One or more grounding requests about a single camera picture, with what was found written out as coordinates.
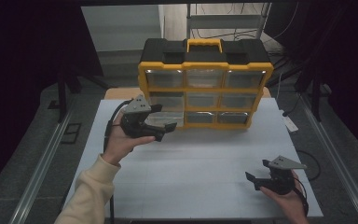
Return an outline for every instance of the metal rail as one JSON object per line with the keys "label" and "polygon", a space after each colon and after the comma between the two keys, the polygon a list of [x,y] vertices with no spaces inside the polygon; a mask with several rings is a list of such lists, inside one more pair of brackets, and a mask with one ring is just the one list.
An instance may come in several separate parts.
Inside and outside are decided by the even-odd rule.
{"label": "metal rail", "polygon": [[333,141],[328,136],[324,126],[321,122],[316,120],[310,111],[310,102],[307,98],[300,96],[302,103],[304,104],[304,110],[307,114],[310,123],[318,135],[319,140],[321,141],[329,160],[332,162],[333,167],[336,170],[336,173],[341,180],[345,190],[348,192],[354,207],[358,213],[358,185],[354,181],[349,172],[348,168],[345,165],[345,162],[339,156],[338,150],[336,149]]}
{"label": "metal rail", "polygon": [[14,213],[9,221],[10,224],[24,223],[26,218],[28,217],[31,207],[34,204],[36,194],[39,191],[43,180],[45,179],[46,173],[48,172],[48,168],[61,141],[66,125],[68,124],[69,119],[72,116],[75,103],[76,96],[74,96],[73,100],[70,101],[69,109],[66,113],[66,116],[63,118],[61,123],[57,124],[53,135],[48,141],[48,145],[46,146],[46,149],[42,157],[40,158],[39,163],[36,165],[34,173],[30,181],[28,182],[25,191],[23,192],[16,209],[14,210]]}

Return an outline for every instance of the wrist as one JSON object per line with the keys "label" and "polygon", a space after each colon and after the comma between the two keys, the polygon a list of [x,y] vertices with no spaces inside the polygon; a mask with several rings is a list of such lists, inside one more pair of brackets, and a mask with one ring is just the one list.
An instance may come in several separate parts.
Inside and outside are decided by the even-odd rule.
{"label": "wrist", "polygon": [[119,163],[120,163],[120,159],[115,157],[114,155],[110,155],[108,153],[104,153],[102,156],[104,161],[114,165],[114,166],[120,166]]}

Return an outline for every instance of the yellow handle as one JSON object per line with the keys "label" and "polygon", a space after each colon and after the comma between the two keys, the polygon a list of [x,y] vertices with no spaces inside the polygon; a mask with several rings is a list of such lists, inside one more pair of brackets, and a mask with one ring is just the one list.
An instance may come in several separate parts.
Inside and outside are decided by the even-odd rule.
{"label": "yellow handle", "polygon": [[187,40],[187,52],[190,51],[190,46],[202,45],[202,46],[214,46],[217,45],[219,47],[220,53],[223,52],[222,50],[222,43],[220,39],[188,39]]}

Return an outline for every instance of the finger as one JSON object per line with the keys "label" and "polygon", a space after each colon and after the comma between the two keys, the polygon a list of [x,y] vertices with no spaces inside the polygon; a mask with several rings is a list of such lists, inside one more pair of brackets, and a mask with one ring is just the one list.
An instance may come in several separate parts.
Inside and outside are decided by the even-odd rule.
{"label": "finger", "polygon": [[121,121],[121,118],[123,117],[123,115],[124,115],[123,112],[121,112],[121,110],[120,110],[120,112],[118,112],[118,114],[115,118],[115,121],[113,121],[113,124],[120,124],[120,121]]}
{"label": "finger", "polygon": [[261,187],[260,191],[267,195],[270,199],[275,199],[277,197],[276,193],[270,189]]}
{"label": "finger", "polygon": [[139,137],[133,138],[130,140],[131,147],[137,147],[140,145],[148,144],[156,140],[155,136],[146,136],[146,137]]}
{"label": "finger", "polygon": [[292,170],[292,174],[293,174],[293,177],[294,178],[297,178],[298,179],[298,175],[296,174],[296,172],[294,170]]}

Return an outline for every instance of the transparent drawer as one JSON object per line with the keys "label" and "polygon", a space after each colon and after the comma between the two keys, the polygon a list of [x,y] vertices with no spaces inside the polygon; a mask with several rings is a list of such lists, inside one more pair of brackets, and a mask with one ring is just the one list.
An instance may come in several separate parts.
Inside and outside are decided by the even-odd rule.
{"label": "transparent drawer", "polygon": [[145,122],[158,127],[164,127],[165,124],[176,122],[176,127],[183,127],[183,115],[183,112],[158,112],[150,114]]}
{"label": "transparent drawer", "polygon": [[217,92],[188,92],[186,103],[188,106],[217,107],[219,93]]}
{"label": "transparent drawer", "polygon": [[266,71],[228,71],[226,88],[252,88],[257,89]]}
{"label": "transparent drawer", "polygon": [[186,85],[195,88],[219,88],[222,86],[223,70],[190,69],[187,70]]}
{"label": "transparent drawer", "polygon": [[244,124],[248,119],[248,113],[221,112],[217,115],[218,123]]}
{"label": "transparent drawer", "polygon": [[213,123],[214,112],[186,112],[187,123]]}
{"label": "transparent drawer", "polygon": [[255,102],[256,94],[251,93],[223,93],[222,107],[251,108]]}
{"label": "transparent drawer", "polygon": [[145,70],[149,87],[183,87],[182,70]]}
{"label": "transparent drawer", "polygon": [[162,111],[184,111],[184,94],[182,92],[150,92],[149,104],[162,105]]}

